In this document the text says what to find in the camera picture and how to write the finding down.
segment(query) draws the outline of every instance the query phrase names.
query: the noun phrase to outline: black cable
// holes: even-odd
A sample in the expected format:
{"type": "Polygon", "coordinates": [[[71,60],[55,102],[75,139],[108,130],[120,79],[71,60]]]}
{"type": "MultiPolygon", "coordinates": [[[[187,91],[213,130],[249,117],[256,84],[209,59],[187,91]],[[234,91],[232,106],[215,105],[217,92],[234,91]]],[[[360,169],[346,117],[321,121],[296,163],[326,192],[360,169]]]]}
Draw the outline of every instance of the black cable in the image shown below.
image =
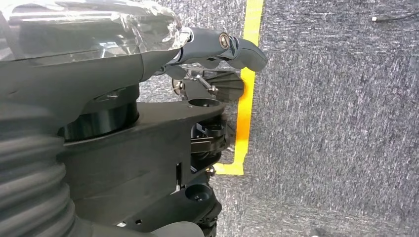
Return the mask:
{"type": "Polygon", "coordinates": [[[397,20],[403,20],[403,19],[415,16],[415,15],[418,15],[418,14],[419,14],[419,11],[408,14],[406,16],[401,16],[401,17],[376,17],[376,16],[374,16],[372,18],[372,21],[374,21],[374,22],[397,21],[397,20]]]}

